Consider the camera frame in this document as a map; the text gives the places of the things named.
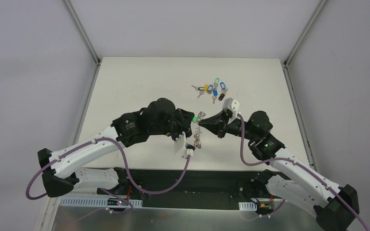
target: key tag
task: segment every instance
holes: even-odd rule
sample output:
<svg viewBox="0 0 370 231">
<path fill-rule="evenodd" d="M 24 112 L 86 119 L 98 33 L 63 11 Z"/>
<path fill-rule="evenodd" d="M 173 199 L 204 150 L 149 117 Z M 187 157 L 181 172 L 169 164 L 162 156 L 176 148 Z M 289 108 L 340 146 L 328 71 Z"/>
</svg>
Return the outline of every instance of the key tag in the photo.
<svg viewBox="0 0 370 231">
<path fill-rule="evenodd" d="M 212 93 L 212 90 L 213 90 L 213 85 L 210 84 L 209 87 L 208 87 L 208 90 L 206 91 L 208 94 L 211 94 Z"/>
<path fill-rule="evenodd" d="M 225 90 L 226 89 L 226 85 L 225 85 L 224 82 L 221 82 L 221 88 L 222 88 L 222 90 Z"/>
</svg>

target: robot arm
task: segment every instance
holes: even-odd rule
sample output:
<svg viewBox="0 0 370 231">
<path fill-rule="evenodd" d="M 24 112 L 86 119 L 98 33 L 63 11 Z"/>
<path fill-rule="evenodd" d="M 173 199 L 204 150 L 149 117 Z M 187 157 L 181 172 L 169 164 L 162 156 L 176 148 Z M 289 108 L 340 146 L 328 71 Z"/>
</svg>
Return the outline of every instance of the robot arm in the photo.
<svg viewBox="0 0 370 231">
<path fill-rule="evenodd" d="M 199 122 L 219 138 L 230 133 L 242 136 L 249 140 L 248 146 L 252 154 L 259 160 L 274 159 L 267 164 L 284 173 L 291 180 L 284 180 L 276 173 L 266 170 L 267 177 L 255 180 L 265 186 L 267 191 L 275 196 L 284 198 L 302 208 L 316 218 L 318 224 L 326 231 L 341 231 L 355 219 L 355 216 L 336 198 L 336 196 L 312 175 L 316 175 L 347 202 L 359 214 L 358 197 L 356 190 L 350 185 L 341 187 L 335 182 L 308 168 L 311 174 L 298 167 L 305 166 L 285 145 L 271 133 L 273 125 L 263 111 L 253 113 L 248 121 L 236 118 L 239 102 L 231 98 L 224 101 L 223 110 L 210 118 Z M 286 158 L 291 161 L 278 160 Z"/>
<path fill-rule="evenodd" d="M 49 197 L 58 197 L 77 188 L 112 189 L 118 183 L 113 169 L 84 168 L 85 164 L 108 153 L 117 151 L 114 144 L 98 141 L 100 138 L 116 140 L 123 148 L 147 141 L 150 135 L 166 135 L 175 141 L 176 153 L 186 158 L 195 149 L 186 143 L 192 135 L 191 121 L 194 114 L 180 108 L 164 98 L 153 101 L 147 108 L 125 113 L 113 120 L 96 135 L 66 149 L 52 152 L 42 149 L 38 152 L 39 164 L 43 168 L 57 160 L 42 174 L 43 185 Z"/>
</svg>

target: white tabletop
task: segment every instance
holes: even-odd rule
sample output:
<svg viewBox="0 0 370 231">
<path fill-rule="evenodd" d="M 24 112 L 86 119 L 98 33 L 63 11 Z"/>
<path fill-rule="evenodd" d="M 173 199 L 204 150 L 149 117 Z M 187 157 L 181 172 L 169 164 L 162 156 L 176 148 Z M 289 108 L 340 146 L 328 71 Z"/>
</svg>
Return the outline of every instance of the white tabletop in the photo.
<svg viewBox="0 0 370 231">
<path fill-rule="evenodd" d="M 127 112 L 147 107 L 158 98 L 171 100 L 177 108 L 203 111 L 206 117 L 219 113 L 222 102 L 212 103 L 212 94 L 199 99 L 191 87 L 213 84 L 219 78 L 229 88 L 226 98 L 240 102 L 247 120 L 255 111 L 265 111 L 273 124 L 272 134 L 300 160 L 308 163 L 287 84 L 278 59 L 236 58 L 127 58 L 105 57 L 84 119 L 80 140 L 91 137 Z M 240 138 L 227 134 L 219 139 L 202 128 L 202 148 L 196 149 L 189 168 L 194 170 L 264 170 L 248 167 L 239 157 Z M 183 169 L 185 160 L 174 155 L 173 141 L 150 136 L 147 142 L 125 149 L 130 168 Z M 118 152 L 105 155 L 87 167 L 123 167 Z M 257 162 L 245 142 L 245 159 Z"/>
</svg>

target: purple cable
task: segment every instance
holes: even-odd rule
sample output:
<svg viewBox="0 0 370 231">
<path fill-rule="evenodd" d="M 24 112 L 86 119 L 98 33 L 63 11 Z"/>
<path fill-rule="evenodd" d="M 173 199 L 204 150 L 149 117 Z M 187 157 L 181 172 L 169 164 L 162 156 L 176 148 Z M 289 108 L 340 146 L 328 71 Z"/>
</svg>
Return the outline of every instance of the purple cable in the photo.
<svg viewBox="0 0 370 231">
<path fill-rule="evenodd" d="M 189 165 L 189 160 L 191 158 L 191 156 L 188 156 L 186 158 L 186 164 L 185 164 L 185 167 L 184 167 L 184 170 L 182 171 L 180 177 L 178 178 L 178 180 L 175 182 L 175 184 L 173 184 L 171 187 L 167 188 L 167 189 L 164 189 L 164 190 L 161 190 L 161 191 L 148 191 L 148 190 L 145 190 L 145 189 L 142 189 L 140 186 L 138 186 L 138 184 L 135 183 L 134 179 L 132 178 L 131 176 L 131 173 L 130 173 L 130 169 L 128 168 L 128 162 L 127 162 L 127 158 L 125 156 L 125 153 L 124 153 L 124 150 L 122 148 L 122 146 L 115 140 L 111 139 L 111 138 L 99 138 L 99 139 L 95 139 L 95 141 L 99 142 L 99 141 L 109 141 L 109 142 L 112 142 L 113 144 L 115 144 L 120 152 L 121 152 L 121 155 L 122 155 L 122 159 L 124 161 L 124 166 L 125 166 L 125 171 L 127 172 L 127 177 L 128 179 L 130 179 L 132 185 L 142 191 L 143 193 L 147 193 L 147 194 L 151 194 L 151 195 L 156 195 L 156 194 L 161 194 L 161 193 L 166 193 L 170 190 L 172 190 L 173 188 L 175 188 L 182 180 L 182 178 L 184 177 L 185 175 L 185 172 L 186 170 L 188 169 L 188 165 Z"/>
<path fill-rule="evenodd" d="M 122 158 L 123 158 L 123 161 L 124 161 L 124 165 L 125 165 L 125 170 L 126 170 L 126 172 L 127 172 L 127 176 L 128 176 L 128 179 L 131 181 L 131 183 L 133 184 L 133 186 L 136 188 L 136 189 L 138 189 L 139 191 L 142 191 L 142 192 L 144 192 L 144 193 L 147 193 L 147 194 L 161 194 L 161 193 L 166 193 L 166 192 L 168 192 L 168 191 L 170 191 L 170 190 L 172 190 L 173 188 L 175 188 L 180 182 L 181 182 L 181 180 L 182 180 L 182 178 L 184 177 L 184 175 L 185 175 L 185 172 L 186 172 L 186 170 L 188 169 L 188 165 L 189 165 L 189 160 L 190 160 L 190 156 L 188 156 L 187 158 L 186 158 L 186 164 L 185 164 L 185 168 L 184 168 L 184 170 L 182 171 L 182 173 L 181 173 L 181 175 L 180 175 L 180 177 L 178 178 L 178 180 L 175 182 L 175 184 L 173 184 L 171 187 L 169 187 L 169 188 L 167 188 L 167 189 L 164 189 L 164 190 L 161 190 L 161 191 L 148 191 L 148 190 L 145 190 L 145 189 L 142 189 L 142 188 L 140 188 L 140 186 L 138 186 L 136 183 L 135 183 L 135 181 L 134 181 L 134 179 L 132 178 L 132 176 L 131 176 L 131 173 L 130 173 L 130 170 L 129 170 L 129 168 L 128 168 L 128 162 L 127 162 L 127 158 L 126 158 L 126 156 L 125 156 L 125 153 L 124 153 L 124 150 L 123 150 L 123 148 L 122 148 L 122 146 L 117 142 L 117 141 L 115 141 L 115 140 L 113 140 L 113 139 L 111 139 L 111 138 L 99 138 L 99 139 L 95 139 L 95 141 L 96 142 L 99 142 L 99 141 L 108 141 L 108 142 L 111 142 L 111 143 L 113 143 L 113 144 L 115 144 L 117 147 L 118 147 L 118 149 L 120 150 L 120 152 L 121 152 L 121 155 L 122 155 Z M 75 147 L 75 148 L 73 148 L 73 149 L 71 149 L 71 150 L 69 150 L 68 152 L 65 152 L 64 154 L 62 154 L 62 155 L 60 155 L 59 156 L 59 159 L 62 159 L 62 158 L 65 158 L 66 156 L 68 156 L 69 154 L 71 154 L 71 153 L 73 153 L 73 152 L 75 152 L 75 151 L 77 151 L 77 150 L 79 150 L 79 149 L 81 149 L 81 148 L 84 148 L 84 147 L 86 147 L 86 146 L 88 146 L 88 145 L 90 145 L 90 144 L 92 144 L 92 142 L 91 141 L 89 141 L 89 142 L 86 142 L 86 143 L 83 143 L 83 144 L 81 144 L 81 145 L 79 145 L 79 146 L 77 146 L 77 147 Z M 31 186 L 32 186 L 32 184 L 33 184 L 33 182 L 36 180 L 36 178 L 44 171 L 44 170 L 46 170 L 48 167 L 50 167 L 50 166 L 52 166 L 54 163 L 56 163 L 57 162 L 57 160 L 53 160 L 53 161 L 51 161 L 50 163 L 48 163 L 47 165 L 45 165 L 42 169 L 40 169 L 33 177 L 32 177 L 32 179 L 30 180 L 30 182 L 29 182 L 29 184 L 27 185 L 27 187 L 26 187 L 26 197 L 29 199 L 29 200 L 37 200 L 37 199 L 40 199 L 40 198 L 42 198 L 42 197 L 44 197 L 44 196 L 46 196 L 47 195 L 47 193 L 44 193 L 44 194 L 42 194 L 42 195 L 40 195 L 40 196 L 37 196 L 37 197 L 32 197 L 32 196 L 30 196 L 30 194 L 29 194 L 29 191 L 30 191 L 30 188 L 31 188 Z"/>
<path fill-rule="evenodd" d="M 282 160 L 282 161 L 288 161 L 288 162 L 294 163 L 293 160 L 290 160 L 290 159 L 287 159 L 287 158 L 280 158 L 280 157 L 260 161 L 260 162 L 253 163 L 253 164 L 247 163 L 245 161 L 245 159 L 243 158 L 243 144 L 244 144 L 244 140 L 245 140 L 245 123 L 243 122 L 244 120 L 243 120 L 243 117 L 242 117 L 241 114 L 238 114 L 238 117 L 240 118 L 240 120 L 242 122 L 241 123 L 241 125 L 242 125 L 242 140 L 240 142 L 240 159 L 245 165 L 247 165 L 247 166 L 257 166 L 257 165 L 261 165 L 261 164 L 276 161 L 276 160 Z M 308 174 L 313 176 L 316 180 L 318 180 L 324 187 L 326 187 L 327 190 L 331 191 L 332 194 L 334 194 L 338 198 L 338 200 L 340 200 L 341 203 L 343 203 L 345 205 L 345 207 L 347 207 L 347 209 L 350 210 L 350 212 L 359 220 L 359 222 L 361 222 L 361 224 L 364 226 L 365 230 L 370 231 L 370 228 L 368 227 L 366 222 L 362 219 L 362 217 L 360 215 L 358 215 L 356 213 L 356 211 L 347 202 L 345 202 L 345 200 L 334 189 L 331 188 L 331 186 L 328 186 L 325 181 L 323 181 L 320 177 L 318 177 L 316 174 L 314 174 L 306 166 L 304 166 L 300 163 L 295 163 L 295 164 L 297 166 L 301 167 L 302 169 L 304 169 L 304 171 L 306 171 Z"/>
<path fill-rule="evenodd" d="M 62 155 L 59 156 L 59 159 L 62 159 L 62 158 L 65 158 L 66 156 L 68 156 L 69 154 L 81 149 L 81 148 L 84 148 L 86 146 L 89 146 L 92 142 L 89 141 L 89 142 L 86 142 L 82 145 L 79 145 L 73 149 L 71 149 L 70 151 L 68 152 L 65 152 L 63 153 Z M 52 160 L 50 163 L 46 164 L 43 168 L 41 168 L 33 177 L 32 179 L 29 181 L 29 184 L 27 184 L 27 187 L 26 187 L 26 198 L 28 198 L 29 200 L 38 200 L 38 199 L 41 199 L 42 197 L 46 196 L 47 193 L 44 193 L 40 196 L 37 196 L 37 197 L 33 197 L 33 196 L 30 196 L 29 194 L 29 191 L 30 191 L 30 187 L 32 187 L 32 184 L 33 182 L 35 182 L 36 178 L 44 171 L 46 170 L 48 167 L 52 166 L 54 163 L 56 163 L 57 160 Z"/>
</svg>

